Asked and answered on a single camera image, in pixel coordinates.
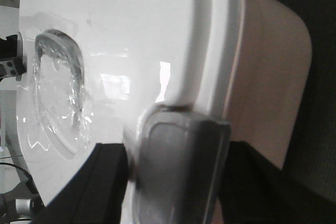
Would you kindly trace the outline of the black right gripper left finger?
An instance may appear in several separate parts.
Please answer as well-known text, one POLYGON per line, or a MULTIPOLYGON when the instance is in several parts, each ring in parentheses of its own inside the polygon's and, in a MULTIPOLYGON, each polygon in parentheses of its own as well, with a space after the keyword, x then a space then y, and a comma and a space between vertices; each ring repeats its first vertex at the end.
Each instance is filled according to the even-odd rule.
POLYGON ((92 153, 33 223, 120 223, 129 178, 123 144, 96 144, 92 153))

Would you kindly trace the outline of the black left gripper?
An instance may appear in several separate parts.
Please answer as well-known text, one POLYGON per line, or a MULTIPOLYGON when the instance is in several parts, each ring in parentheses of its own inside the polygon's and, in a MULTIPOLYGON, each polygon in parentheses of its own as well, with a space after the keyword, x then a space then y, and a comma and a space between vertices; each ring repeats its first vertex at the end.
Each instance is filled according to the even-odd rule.
POLYGON ((1 80, 13 78, 20 80, 26 73, 23 62, 23 43, 20 33, 1 38, 1 80))

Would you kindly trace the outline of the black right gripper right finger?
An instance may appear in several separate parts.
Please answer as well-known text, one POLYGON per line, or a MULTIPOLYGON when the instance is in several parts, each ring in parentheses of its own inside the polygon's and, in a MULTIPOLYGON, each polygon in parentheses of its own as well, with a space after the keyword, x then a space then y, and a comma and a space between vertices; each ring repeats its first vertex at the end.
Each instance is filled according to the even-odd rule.
POLYGON ((335 203, 280 170, 247 142, 231 142, 218 194, 224 223, 335 223, 335 203))

